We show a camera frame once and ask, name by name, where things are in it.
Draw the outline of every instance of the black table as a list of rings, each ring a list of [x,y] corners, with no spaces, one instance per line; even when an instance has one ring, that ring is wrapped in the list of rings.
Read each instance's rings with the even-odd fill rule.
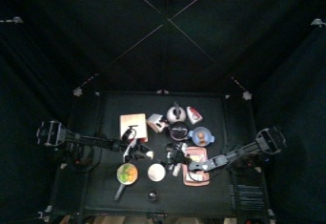
[[[221,154],[222,149],[253,142],[257,131],[252,103],[241,95],[171,93],[166,95],[150,92],[99,92],[75,98],[69,128],[83,135],[105,133],[109,138],[121,138],[121,115],[153,113],[166,115],[174,102],[186,108],[197,108],[203,121],[190,129],[207,127],[215,136],[215,142],[207,149],[207,157]],[[178,177],[167,172],[161,182],[149,178],[153,163],[166,161],[166,146],[174,142],[166,133],[157,133],[149,127],[149,146],[154,149],[153,161],[133,161],[139,169],[137,182],[123,190],[119,201],[114,200],[121,182],[117,169],[123,163],[123,153],[113,153],[95,148],[97,165],[86,173],[75,172],[70,167],[59,168],[51,198],[51,219],[71,214],[82,223],[85,216],[99,214],[147,215],[147,216],[195,216],[222,218],[240,214],[232,186],[236,184],[229,171],[215,171],[209,185],[190,187],[183,184],[182,171]],[[159,199],[149,201],[149,190],[155,189]]]

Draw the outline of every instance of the food item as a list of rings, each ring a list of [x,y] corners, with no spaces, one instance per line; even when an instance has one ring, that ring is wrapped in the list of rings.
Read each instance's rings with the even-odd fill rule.
[[[131,183],[138,178],[138,169],[131,164],[125,164],[119,169],[118,178],[122,183]]]
[[[202,156],[201,155],[190,155],[190,158],[195,162],[201,162]]]
[[[199,143],[201,143],[201,145],[206,145],[205,133],[203,132],[199,132],[198,133],[198,137],[199,137]]]

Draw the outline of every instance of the black curtain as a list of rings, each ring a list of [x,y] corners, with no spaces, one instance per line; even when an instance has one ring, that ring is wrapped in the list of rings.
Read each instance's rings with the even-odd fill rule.
[[[99,73],[86,90],[153,92],[242,92],[232,76],[253,91],[325,7],[325,0],[4,1],[73,87]]]
[[[3,4],[0,12],[15,16]],[[0,223],[38,216],[54,183],[50,150],[38,145],[42,121],[69,121],[73,92],[19,25],[0,24]]]
[[[313,33],[257,93],[257,122],[284,130],[288,149],[268,171],[282,223],[326,222],[326,29]]]

